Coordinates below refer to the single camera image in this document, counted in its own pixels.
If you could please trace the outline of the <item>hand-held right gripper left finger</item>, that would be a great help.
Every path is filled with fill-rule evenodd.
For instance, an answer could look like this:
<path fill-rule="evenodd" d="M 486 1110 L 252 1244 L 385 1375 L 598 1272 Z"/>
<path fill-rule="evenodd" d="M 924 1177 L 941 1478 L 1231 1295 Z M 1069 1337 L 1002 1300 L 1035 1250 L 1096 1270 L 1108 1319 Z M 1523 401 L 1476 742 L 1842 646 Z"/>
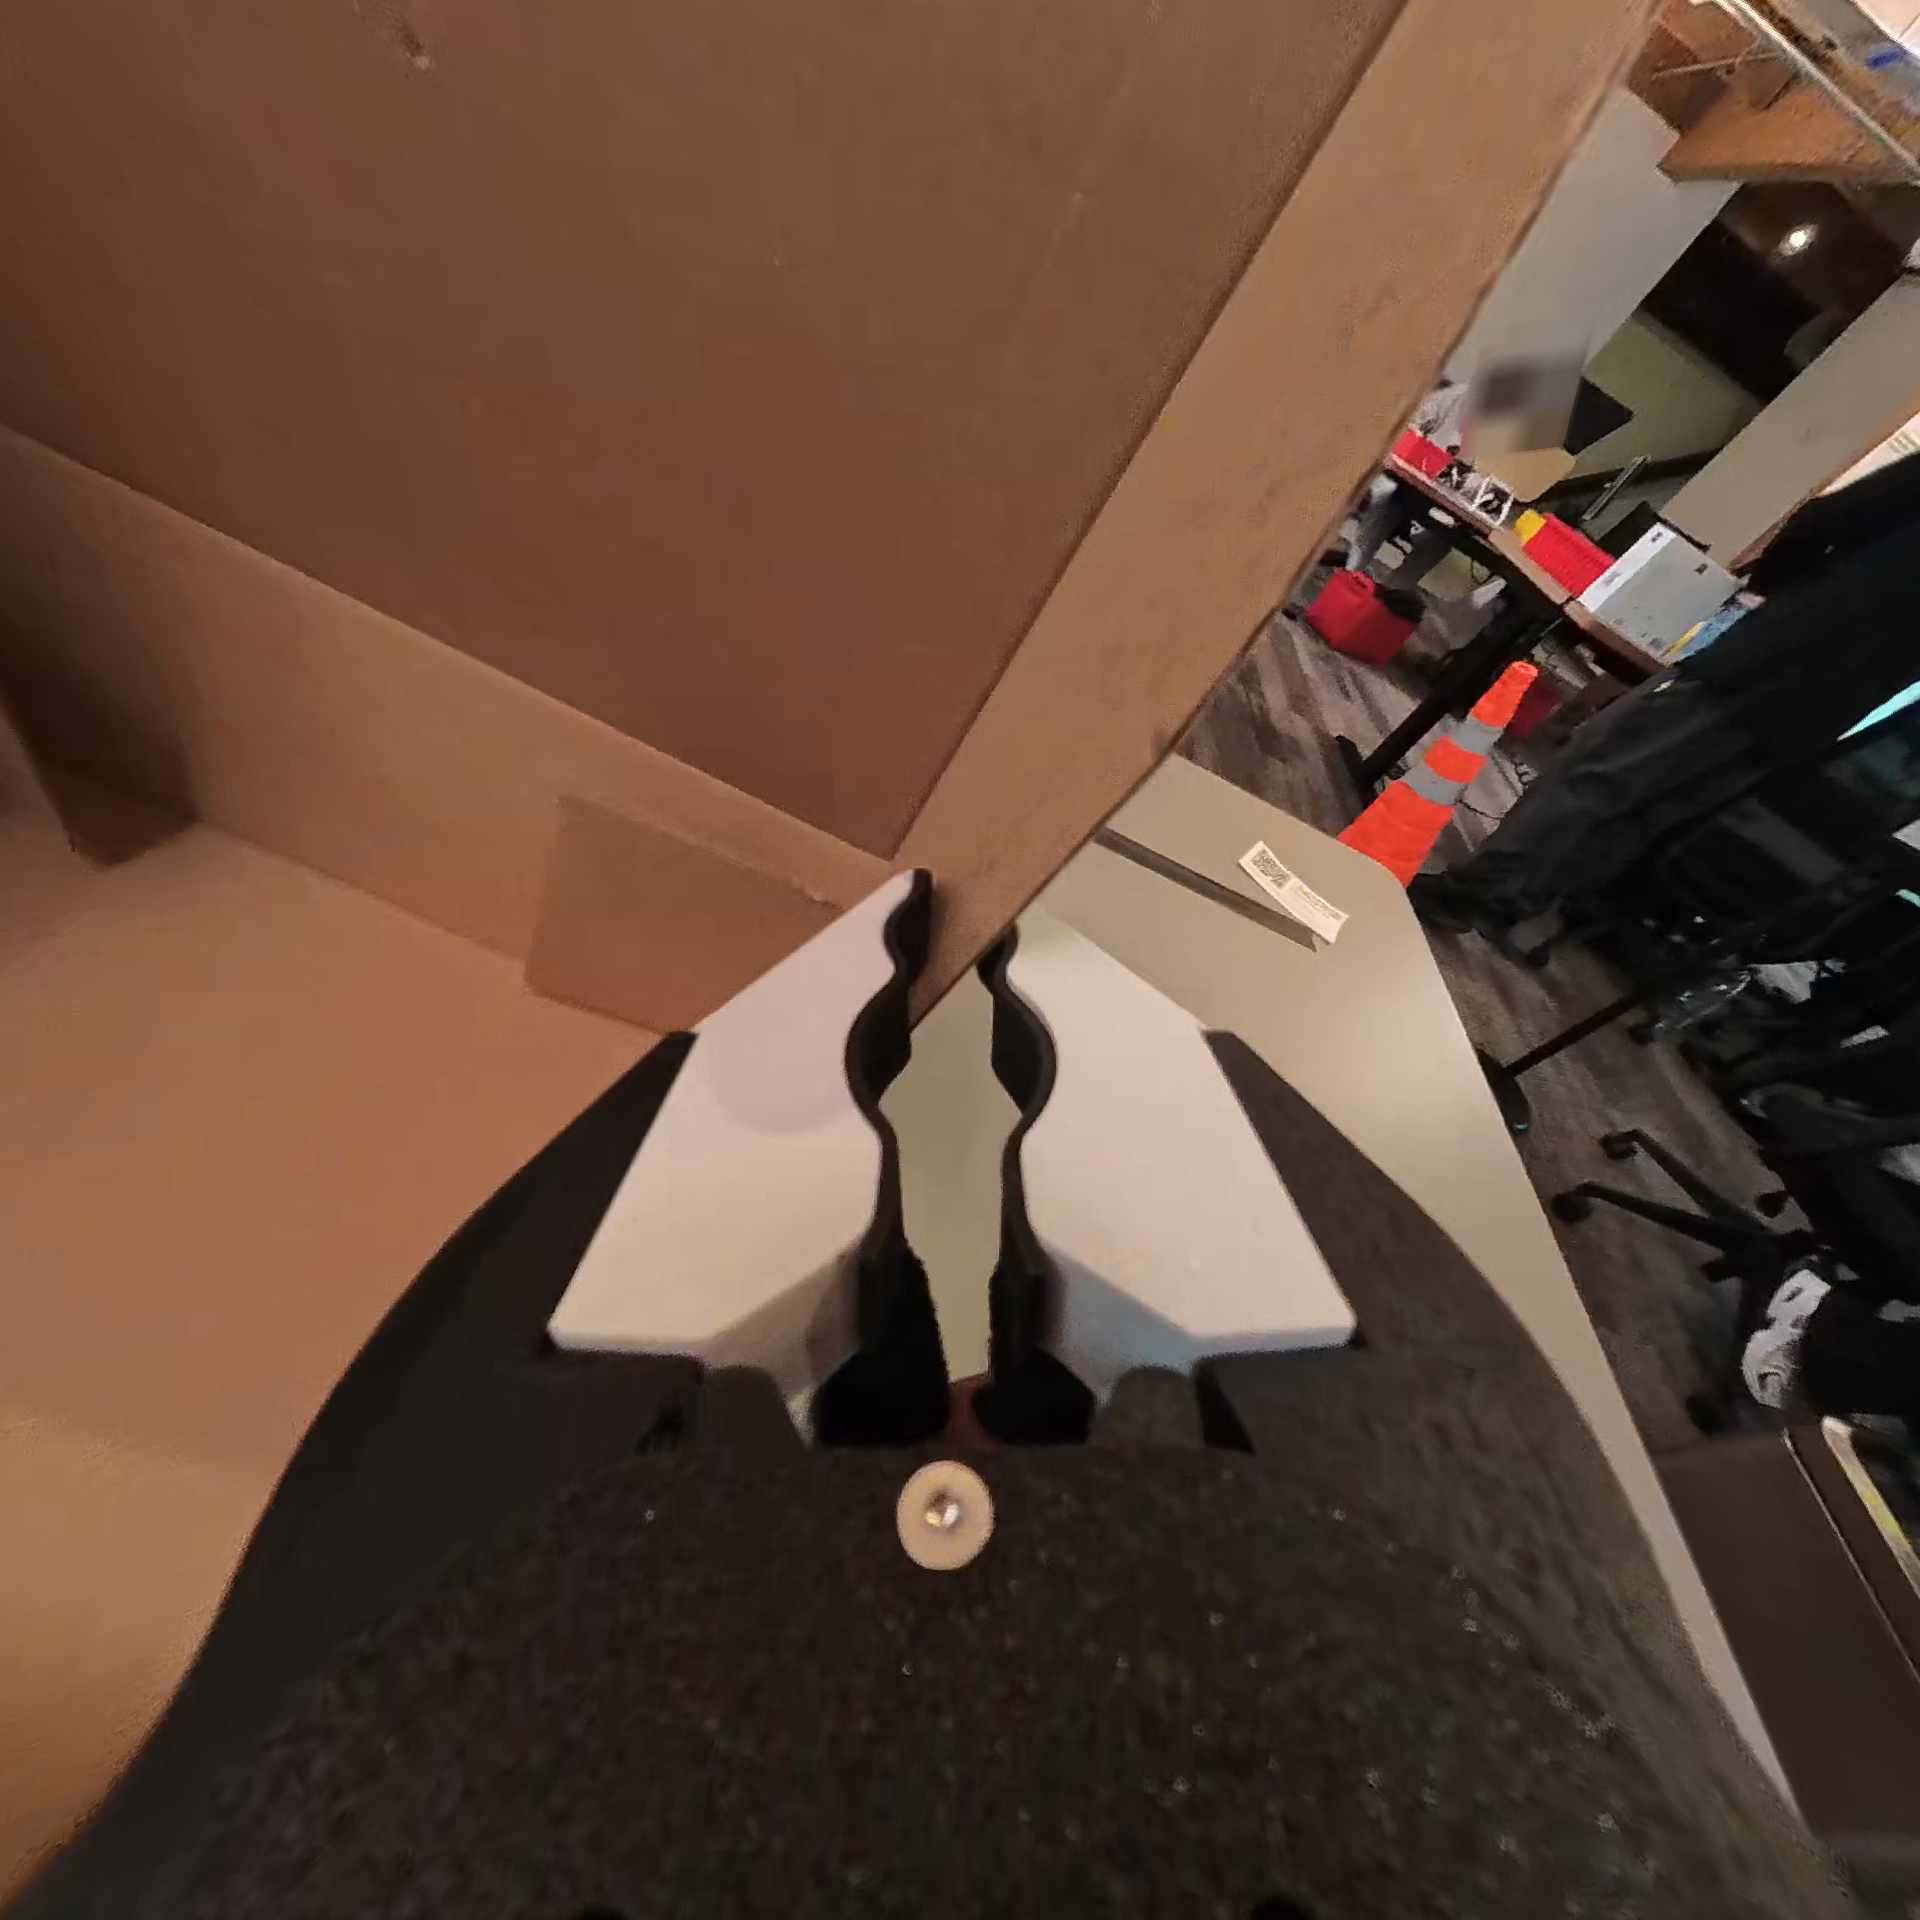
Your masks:
<path fill-rule="evenodd" d="M 818 1444 L 924 1444 L 949 1359 L 880 1098 L 909 1061 L 934 876 L 893 876 L 689 1035 L 548 1337 L 756 1367 Z"/>

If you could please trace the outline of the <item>wooden work table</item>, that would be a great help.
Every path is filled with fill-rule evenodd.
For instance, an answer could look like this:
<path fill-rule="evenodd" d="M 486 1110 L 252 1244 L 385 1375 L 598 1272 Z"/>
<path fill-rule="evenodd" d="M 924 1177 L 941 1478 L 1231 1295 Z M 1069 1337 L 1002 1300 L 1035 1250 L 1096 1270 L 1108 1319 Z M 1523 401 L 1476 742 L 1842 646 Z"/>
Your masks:
<path fill-rule="evenodd" d="M 1575 592 L 1528 555 L 1528 543 L 1514 529 L 1480 517 L 1464 494 L 1439 486 L 1439 475 L 1427 466 L 1404 465 L 1398 451 L 1381 458 L 1381 472 L 1420 494 L 1449 522 L 1454 549 L 1493 568 L 1504 582 L 1504 598 L 1493 621 L 1429 673 L 1417 710 L 1398 719 L 1377 750 L 1336 736 L 1336 751 L 1355 803 L 1373 803 L 1373 796 L 1404 774 L 1404 759 L 1427 742 L 1429 732 L 1476 710 L 1514 660 L 1528 660 L 1546 642 L 1591 646 L 1607 673 L 1613 673 L 1623 687 L 1651 684 L 1668 668 L 1639 642 L 1584 610 Z"/>

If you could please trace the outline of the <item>white code sticker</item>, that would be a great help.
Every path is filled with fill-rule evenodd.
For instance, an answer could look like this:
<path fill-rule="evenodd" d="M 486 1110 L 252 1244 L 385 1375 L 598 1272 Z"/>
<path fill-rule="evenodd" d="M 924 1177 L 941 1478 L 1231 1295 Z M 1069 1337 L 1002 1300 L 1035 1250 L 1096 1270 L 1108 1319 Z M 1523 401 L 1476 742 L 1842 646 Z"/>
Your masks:
<path fill-rule="evenodd" d="M 1240 858 L 1240 871 L 1312 941 L 1339 946 L 1348 908 L 1339 908 L 1310 880 L 1301 880 L 1266 840 Z"/>

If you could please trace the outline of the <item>black office chair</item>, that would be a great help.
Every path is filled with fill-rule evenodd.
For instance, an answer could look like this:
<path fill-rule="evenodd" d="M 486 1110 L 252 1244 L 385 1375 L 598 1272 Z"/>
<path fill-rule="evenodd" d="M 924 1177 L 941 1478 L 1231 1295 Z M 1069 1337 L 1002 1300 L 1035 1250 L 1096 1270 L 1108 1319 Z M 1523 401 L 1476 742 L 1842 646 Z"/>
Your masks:
<path fill-rule="evenodd" d="M 1721 1192 L 1643 1130 L 1607 1132 L 1602 1155 L 1608 1164 L 1643 1157 L 1684 1192 L 1684 1206 L 1607 1181 L 1578 1181 L 1547 1197 L 1547 1216 L 1569 1230 L 1618 1213 L 1708 1250 L 1697 1276 L 1728 1303 L 1728 1329 L 1684 1402 L 1701 1433 L 1736 1430 L 1740 1402 L 1755 1402 L 1740 1364 L 1784 1282 L 1839 1282 L 1874 1308 L 1914 1308 L 1920 1282 L 1914 1181 L 1896 1168 L 1914 1150 L 1914 1115 L 1861 1115 L 1806 1083 L 1770 1083 L 1740 1124 L 1770 1177 L 1770 1191 L 1749 1203 Z"/>

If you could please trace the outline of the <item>white carton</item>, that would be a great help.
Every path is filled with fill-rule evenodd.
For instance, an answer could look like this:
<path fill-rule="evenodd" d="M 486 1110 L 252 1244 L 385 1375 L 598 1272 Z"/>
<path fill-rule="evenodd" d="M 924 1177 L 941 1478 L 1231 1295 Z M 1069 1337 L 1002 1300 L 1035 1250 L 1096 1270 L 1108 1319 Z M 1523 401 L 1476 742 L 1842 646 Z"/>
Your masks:
<path fill-rule="evenodd" d="M 1740 576 L 1658 522 L 1575 605 L 1643 658 L 1674 660 L 1736 595 Z"/>

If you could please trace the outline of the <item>brown cardboard mailer box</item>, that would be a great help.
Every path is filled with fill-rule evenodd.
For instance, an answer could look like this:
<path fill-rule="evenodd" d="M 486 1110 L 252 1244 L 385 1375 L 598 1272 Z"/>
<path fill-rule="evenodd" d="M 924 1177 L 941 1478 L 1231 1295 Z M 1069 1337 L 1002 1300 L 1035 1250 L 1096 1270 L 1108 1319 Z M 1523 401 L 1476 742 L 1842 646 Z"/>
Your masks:
<path fill-rule="evenodd" d="M 559 802 L 862 891 L 1113 803 L 1321 535 L 1651 4 L 4 4 L 4 1888 L 176 1690 L 345 1341 L 631 1048 L 511 986 Z"/>

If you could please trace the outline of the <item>red storage bin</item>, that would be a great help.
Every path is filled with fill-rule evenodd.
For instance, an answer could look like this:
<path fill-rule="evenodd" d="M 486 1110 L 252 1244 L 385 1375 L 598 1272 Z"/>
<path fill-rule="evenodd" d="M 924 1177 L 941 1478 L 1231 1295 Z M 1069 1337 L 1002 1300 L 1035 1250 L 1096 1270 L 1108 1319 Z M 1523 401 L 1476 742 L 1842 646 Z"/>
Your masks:
<path fill-rule="evenodd" d="M 1584 529 L 1535 509 L 1517 517 L 1514 535 L 1523 536 L 1528 563 L 1547 571 L 1569 598 L 1587 595 L 1613 563 Z"/>

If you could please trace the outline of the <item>orange traffic cone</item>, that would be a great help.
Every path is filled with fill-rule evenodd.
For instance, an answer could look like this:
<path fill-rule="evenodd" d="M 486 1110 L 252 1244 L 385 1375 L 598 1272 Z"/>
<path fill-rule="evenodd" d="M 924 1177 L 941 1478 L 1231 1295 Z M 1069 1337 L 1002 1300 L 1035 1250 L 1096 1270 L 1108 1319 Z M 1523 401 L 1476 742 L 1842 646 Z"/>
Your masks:
<path fill-rule="evenodd" d="M 1535 680 L 1535 660 L 1508 660 L 1464 719 L 1454 719 L 1454 701 L 1435 693 L 1368 751 L 1339 736 L 1355 820 L 1336 840 L 1377 862 L 1395 882 L 1412 882 Z"/>

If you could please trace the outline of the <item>red bag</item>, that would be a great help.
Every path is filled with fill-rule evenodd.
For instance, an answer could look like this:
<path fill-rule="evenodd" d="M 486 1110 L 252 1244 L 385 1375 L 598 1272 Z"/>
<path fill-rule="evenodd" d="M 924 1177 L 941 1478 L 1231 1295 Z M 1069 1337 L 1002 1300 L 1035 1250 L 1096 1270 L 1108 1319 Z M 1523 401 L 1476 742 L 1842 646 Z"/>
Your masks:
<path fill-rule="evenodd" d="M 1427 621 L 1420 592 L 1381 584 L 1368 571 L 1339 568 L 1305 610 L 1305 625 L 1339 658 L 1391 665 Z"/>

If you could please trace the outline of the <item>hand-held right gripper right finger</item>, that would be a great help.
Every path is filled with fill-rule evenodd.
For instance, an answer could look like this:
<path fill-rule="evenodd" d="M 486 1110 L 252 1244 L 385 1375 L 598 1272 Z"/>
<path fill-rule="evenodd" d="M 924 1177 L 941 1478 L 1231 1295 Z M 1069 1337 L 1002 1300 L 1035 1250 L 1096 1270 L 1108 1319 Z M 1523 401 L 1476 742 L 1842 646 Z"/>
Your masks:
<path fill-rule="evenodd" d="M 994 1438 L 1088 1438 L 1130 1375 L 1336 1353 L 1355 1308 L 1231 1083 L 1224 1033 L 1069 922 L 985 964 L 1002 1150 Z"/>

